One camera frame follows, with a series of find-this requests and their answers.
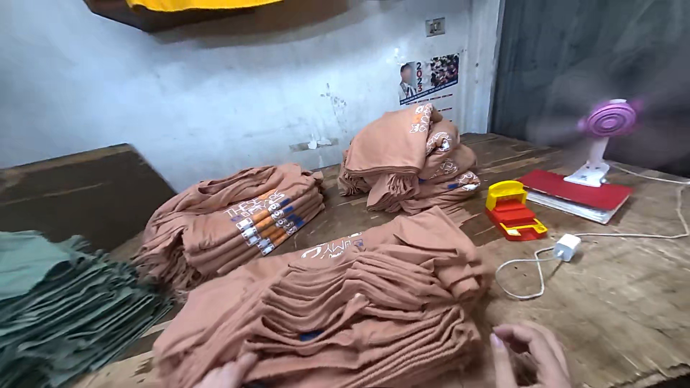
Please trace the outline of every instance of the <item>fan base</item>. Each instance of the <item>fan base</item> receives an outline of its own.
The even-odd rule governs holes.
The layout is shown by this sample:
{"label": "fan base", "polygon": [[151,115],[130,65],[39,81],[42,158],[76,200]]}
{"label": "fan base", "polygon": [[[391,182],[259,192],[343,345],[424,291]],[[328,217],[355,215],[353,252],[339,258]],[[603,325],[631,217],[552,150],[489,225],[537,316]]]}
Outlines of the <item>fan base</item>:
{"label": "fan base", "polygon": [[609,168],[609,165],[604,162],[587,162],[572,175],[563,178],[563,180],[590,187],[601,187],[602,183],[606,182],[604,176],[609,172]]}

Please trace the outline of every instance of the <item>electrical socket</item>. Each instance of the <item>electrical socket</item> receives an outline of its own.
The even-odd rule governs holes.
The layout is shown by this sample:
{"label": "electrical socket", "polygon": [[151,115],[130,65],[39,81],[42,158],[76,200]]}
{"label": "electrical socket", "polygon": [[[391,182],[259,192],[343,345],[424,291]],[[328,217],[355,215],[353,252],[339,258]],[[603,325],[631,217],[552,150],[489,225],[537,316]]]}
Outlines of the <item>electrical socket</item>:
{"label": "electrical socket", "polygon": [[434,20],[426,21],[426,36],[435,37],[446,33],[446,18],[439,17]]}

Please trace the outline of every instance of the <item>white cable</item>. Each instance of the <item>white cable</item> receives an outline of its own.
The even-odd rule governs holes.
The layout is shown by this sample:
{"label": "white cable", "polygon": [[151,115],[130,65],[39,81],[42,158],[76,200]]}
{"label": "white cable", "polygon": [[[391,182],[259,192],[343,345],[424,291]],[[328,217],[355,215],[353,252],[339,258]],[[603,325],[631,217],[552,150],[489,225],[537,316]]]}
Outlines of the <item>white cable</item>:
{"label": "white cable", "polygon": [[[679,234],[679,235],[647,235],[647,234],[642,234],[642,233],[577,233],[575,236],[582,237],[582,236],[602,236],[602,237],[641,237],[641,238],[664,238],[664,239],[675,239],[675,238],[681,238],[681,237],[688,237],[690,236],[690,228],[688,227],[688,223],[685,220],[685,217],[683,217],[683,214],[681,212],[681,206],[682,206],[682,192],[683,190],[690,185],[690,181],[675,181],[675,180],[665,180],[663,178],[657,178],[657,177],[648,177],[646,175],[642,175],[639,173],[634,173],[633,171],[627,170],[625,168],[616,166],[615,164],[611,165],[614,168],[617,168],[621,171],[624,171],[628,174],[636,175],[638,177],[643,177],[647,178],[648,180],[657,180],[660,182],[668,182],[668,183],[675,183],[675,184],[680,184],[682,185],[677,192],[677,199],[676,199],[676,213],[678,214],[678,219],[680,222],[683,224],[683,229],[685,230],[685,233]],[[553,247],[550,246],[549,248],[542,248],[534,252],[534,258],[533,259],[513,259],[513,260],[508,260],[507,262],[499,265],[498,268],[496,268],[496,284],[498,284],[499,287],[501,287],[501,290],[503,292],[507,293],[508,295],[512,296],[513,298],[521,299],[521,300],[526,300],[526,299],[532,299],[532,298],[537,298],[542,295],[544,295],[544,274],[542,272],[542,265],[540,262],[548,262],[550,260],[554,260],[553,258],[550,259],[540,259],[539,254],[547,251],[553,250]],[[511,293],[510,291],[506,290],[501,283],[498,281],[498,272],[503,269],[508,264],[516,263],[516,262],[535,262],[537,264],[537,271],[539,272],[539,282],[540,282],[540,290],[537,293],[533,293],[531,295],[515,295],[514,293]]]}

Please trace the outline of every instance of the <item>blue tag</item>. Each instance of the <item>blue tag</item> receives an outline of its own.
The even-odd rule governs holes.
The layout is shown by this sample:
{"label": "blue tag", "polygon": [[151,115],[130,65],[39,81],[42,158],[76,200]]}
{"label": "blue tag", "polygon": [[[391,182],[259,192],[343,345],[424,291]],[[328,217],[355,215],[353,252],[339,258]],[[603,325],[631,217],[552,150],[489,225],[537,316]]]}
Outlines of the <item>blue tag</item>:
{"label": "blue tag", "polygon": [[323,330],[307,331],[306,333],[302,333],[299,335],[299,340],[300,341],[311,341],[314,338],[320,336],[323,332],[324,332]]}

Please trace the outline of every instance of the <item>charger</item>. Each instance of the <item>charger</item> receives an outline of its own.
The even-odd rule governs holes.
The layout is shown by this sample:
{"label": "charger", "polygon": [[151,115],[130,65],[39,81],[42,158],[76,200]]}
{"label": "charger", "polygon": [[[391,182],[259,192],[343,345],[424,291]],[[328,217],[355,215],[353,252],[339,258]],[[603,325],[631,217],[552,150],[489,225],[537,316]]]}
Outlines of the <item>charger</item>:
{"label": "charger", "polygon": [[556,242],[556,245],[553,246],[553,258],[569,262],[575,255],[575,252],[578,251],[578,246],[581,241],[582,239],[576,235],[571,235],[570,233],[564,234],[563,237]]}

